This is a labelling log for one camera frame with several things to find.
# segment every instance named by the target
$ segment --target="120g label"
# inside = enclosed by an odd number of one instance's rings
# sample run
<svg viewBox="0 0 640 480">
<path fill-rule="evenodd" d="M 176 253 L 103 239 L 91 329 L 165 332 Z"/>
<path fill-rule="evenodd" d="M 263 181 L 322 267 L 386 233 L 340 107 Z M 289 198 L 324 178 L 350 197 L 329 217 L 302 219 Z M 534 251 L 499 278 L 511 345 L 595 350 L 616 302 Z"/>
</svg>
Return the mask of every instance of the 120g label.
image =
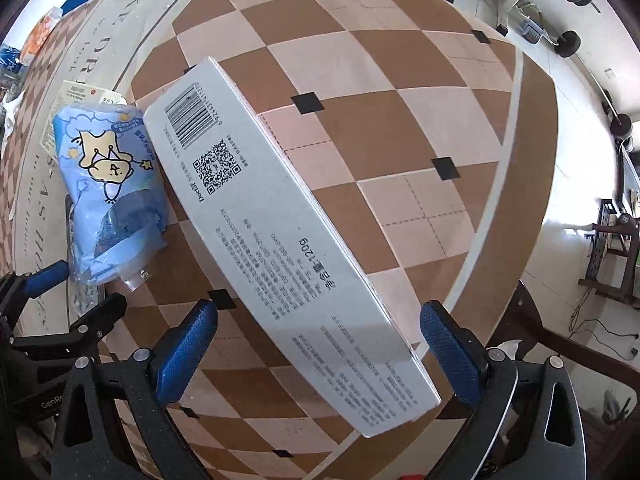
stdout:
<svg viewBox="0 0 640 480">
<path fill-rule="evenodd" d="M 324 265 L 320 260 L 316 258 L 313 250 L 309 246 L 309 240 L 307 238 L 302 238 L 299 240 L 300 250 L 305 255 L 306 259 L 312 263 L 313 270 L 318 274 L 318 277 L 324 282 L 324 286 L 326 288 L 334 288 L 335 282 L 330 280 L 331 276 L 324 268 Z"/>
</svg>

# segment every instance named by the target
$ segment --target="table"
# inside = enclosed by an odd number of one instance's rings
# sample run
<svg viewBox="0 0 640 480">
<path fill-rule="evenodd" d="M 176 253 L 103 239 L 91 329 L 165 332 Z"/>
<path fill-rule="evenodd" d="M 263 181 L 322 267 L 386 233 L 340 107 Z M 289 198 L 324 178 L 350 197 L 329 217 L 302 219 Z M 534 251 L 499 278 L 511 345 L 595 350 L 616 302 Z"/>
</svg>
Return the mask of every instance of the table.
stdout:
<svg viewBox="0 0 640 480">
<path fill-rule="evenodd" d="M 444 405 L 450 387 L 417 330 L 420 302 L 441 300 L 488 342 L 538 237 L 558 117 L 544 71 L 443 0 L 92 0 L 79 7 L 34 62 L 2 161 L 0 268 L 26 272 L 66 257 L 66 191 L 38 145 L 60 82 L 111 88 L 145 108 L 207 55 L 281 145 L 288 142 L 287 156 L 378 293 L 401 299 L 386 306 Z M 291 97 L 307 92 L 324 110 L 297 114 Z M 100 345 L 105 359 L 151 346 L 196 300 L 230 289 L 169 182 L 166 190 L 168 247 L 145 285 L 127 293 L 124 322 Z M 358 222 L 366 219 L 366 230 L 341 215 L 347 206 L 356 207 Z M 110 290 L 124 292 L 117 284 Z M 26 332 L 66 330 L 66 300 L 60 286 L 28 306 Z M 215 478 L 369 479 L 437 415 L 364 439 L 235 303 L 220 311 L 214 344 L 180 405 L 170 407 Z M 124 408 L 122 416 L 151 469 Z"/>
</svg>

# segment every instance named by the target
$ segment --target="orange package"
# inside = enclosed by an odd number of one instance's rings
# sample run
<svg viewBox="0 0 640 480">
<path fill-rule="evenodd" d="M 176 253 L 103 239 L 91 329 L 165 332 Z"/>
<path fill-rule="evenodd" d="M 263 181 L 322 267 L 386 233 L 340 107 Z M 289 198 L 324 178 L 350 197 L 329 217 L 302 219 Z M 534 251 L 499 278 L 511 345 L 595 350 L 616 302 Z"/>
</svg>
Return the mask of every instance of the orange package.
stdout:
<svg viewBox="0 0 640 480">
<path fill-rule="evenodd" d="M 38 24 L 33 27 L 33 30 L 24 42 L 22 52 L 20 53 L 20 63 L 25 66 L 31 64 L 31 61 L 36 57 L 36 54 L 40 51 L 44 42 L 47 41 L 49 34 L 51 34 L 51 31 L 60 19 L 62 19 L 62 9 L 59 7 L 51 7 L 49 12 L 41 17 Z"/>
</svg>

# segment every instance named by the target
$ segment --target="barcode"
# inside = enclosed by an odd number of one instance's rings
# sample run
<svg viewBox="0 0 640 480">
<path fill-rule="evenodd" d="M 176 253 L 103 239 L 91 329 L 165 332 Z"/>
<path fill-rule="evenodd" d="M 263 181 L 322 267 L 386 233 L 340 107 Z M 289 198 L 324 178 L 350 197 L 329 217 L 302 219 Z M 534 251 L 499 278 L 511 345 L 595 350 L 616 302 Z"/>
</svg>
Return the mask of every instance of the barcode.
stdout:
<svg viewBox="0 0 640 480">
<path fill-rule="evenodd" d="M 215 124 L 195 84 L 175 98 L 164 111 L 184 150 Z"/>
</svg>

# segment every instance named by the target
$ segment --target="blue plastic bag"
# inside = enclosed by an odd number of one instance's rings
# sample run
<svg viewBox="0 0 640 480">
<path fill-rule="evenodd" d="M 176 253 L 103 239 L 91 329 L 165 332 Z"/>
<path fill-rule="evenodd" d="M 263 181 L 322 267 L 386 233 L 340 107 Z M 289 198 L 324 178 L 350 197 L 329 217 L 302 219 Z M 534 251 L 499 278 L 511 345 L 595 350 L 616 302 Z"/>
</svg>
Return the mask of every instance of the blue plastic bag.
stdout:
<svg viewBox="0 0 640 480">
<path fill-rule="evenodd" d="M 71 105 L 53 119 L 56 153 L 74 204 L 74 274 L 87 285 L 120 277 L 130 288 L 165 243 L 168 203 L 142 111 Z"/>
</svg>

